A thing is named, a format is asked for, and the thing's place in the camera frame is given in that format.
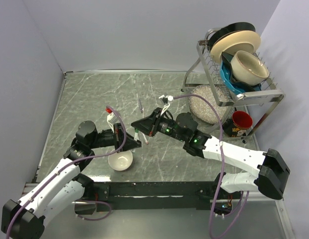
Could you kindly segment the white pen pink tip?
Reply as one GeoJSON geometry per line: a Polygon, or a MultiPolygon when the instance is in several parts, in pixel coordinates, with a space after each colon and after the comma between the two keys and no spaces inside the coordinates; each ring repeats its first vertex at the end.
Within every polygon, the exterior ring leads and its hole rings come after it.
{"type": "Polygon", "coordinates": [[[142,136],[143,136],[143,139],[144,139],[145,143],[146,143],[146,144],[149,144],[149,142],[148,142],[146,136],[145,136],[143,133],[142,133],[142,136]]]}

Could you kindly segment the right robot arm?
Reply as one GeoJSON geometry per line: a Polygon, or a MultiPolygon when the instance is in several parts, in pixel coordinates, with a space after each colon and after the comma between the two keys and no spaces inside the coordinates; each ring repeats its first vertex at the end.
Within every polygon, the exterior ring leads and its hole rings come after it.
{"type": "Polygon", "coordinates": [[[161,108],[132,122],[131,126],[150,137],[160,132],[182,141],[183,149],[192,156],[240,168],[241,173],[225,173],[222,181],[213,186],[214,195],[218,198],[238,191],[260,192],[274,200],[283,198],[290,169],[274,149],[256,151],[220,141],[198,130],[198,123],[191,113],[180,113],[176,119],[169,119],[161,115],[161,108]]]}

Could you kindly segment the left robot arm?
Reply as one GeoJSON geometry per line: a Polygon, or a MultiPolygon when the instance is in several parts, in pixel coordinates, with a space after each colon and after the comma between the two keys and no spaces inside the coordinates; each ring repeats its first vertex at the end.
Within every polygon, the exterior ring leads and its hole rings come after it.
{"type": "Polygon", "coordinates": [[[128,134],[120,123],[101,132],[92,121],[80,123],[71,146],[49,175],[18,201],[5,203],[1,231],[8,239],[40,238],[48,221],[69,204],[97,198],[94,181],[82,174],[95,158],[95,148],[113,146],[114,152],[120,152],[141,145],[141,141],[128,134]]]}

